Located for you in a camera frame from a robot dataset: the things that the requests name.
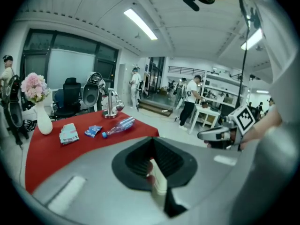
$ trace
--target white shelf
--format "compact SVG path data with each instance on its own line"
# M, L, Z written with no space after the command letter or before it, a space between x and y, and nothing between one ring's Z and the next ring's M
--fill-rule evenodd
M232 95L235 95L235 96L238 96L238 93L232 92L232 91L229 91L229 90L225 90L225 89L222 89L222 88L208 86L208 85L205 85L205 87L206 88L211 88L211 89L214 89L214 90L218 90L218 91L222 91L222 92L225 92L225 93L229 93L229 94L232 94Z
M204 97L204 99L207 100L207 101L212 101L212 102L215 102L215 103L220 103L220 104L224 104L224 105L235 108L235 105L232 105L232 104L229 104L229 103L220 102L220 101L217 101L217 100L214 100L214 99L211 99L211 98L207 98L207 97Z
M227 77L222 77L220 75L209 74L209 73L206 74L206 77L210 78L210 79L215 79L215 80L218 80L218 81L222 81L222 82L225 82L225 83L229 83L229 84L232 84L232 85L235 85L235 86L239 86L240 85L240 82L238 82L236 80L233 80L230 77L227 78Z

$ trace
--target fluorescent light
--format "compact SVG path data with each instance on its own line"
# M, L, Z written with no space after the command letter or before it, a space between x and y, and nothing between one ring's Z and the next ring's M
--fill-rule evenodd
M264 91L264 90L256 90L257 93L265 93L265 94L268 94L269 92L268 91Z
M129 17L132 21L136 23L143 31L150 37L151 40L157 40L157 37L151 31L151 29L147 26L147 24L139 17L138 14L135 13L134 10L129 9L124 14Z
M253 35L248 39L247 50L257 44L263 38L263 31L258 29ZM241 49L246 50L246 42L243 43Z

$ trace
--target table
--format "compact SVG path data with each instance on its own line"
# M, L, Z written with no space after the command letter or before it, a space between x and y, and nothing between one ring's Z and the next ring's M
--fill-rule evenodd
M210 107L208 108L202 108L202 105L199 105L199 104L195 104L195 107L193 109L193 112L192 112L192 116L191 116L191 119L189 121L189 123L192 122L193 120L193 123L192 123L192 127L189 131L189 134L192 134L193 130L194 130L194 127L195 127L195 124L197 122L197 119L198 119L198 116L199 116L199 113L204 113L206 114L205 116L205 120L203 121L203 125L202 127L204 127L205 123L207 123L207 118L208 118L208 115L211 115L211 116L214 116L214 121L212 122L211 124L211 128L213 128L217 122L217 119L218 117L220 116L220 113L219 112L215 112L213 110L210 109Z
M117 118L106 120L102 118L102 111L92 112L53 122L53 130L49 135L41 134L36 127L30 141L26 160L26 190L32 194L45 179L86 152L133 138L159 136L156 128L135 120L134 125L130 129L113 134L106 139L102 137L101 133L103 131L110 130L118 121L128 117L128 115L119 112ZM69 123L74 123L79 135L79 141L62 145L59 134L62 127ZM103 127L101 132L94 138L84 134L84 131L93 125Z

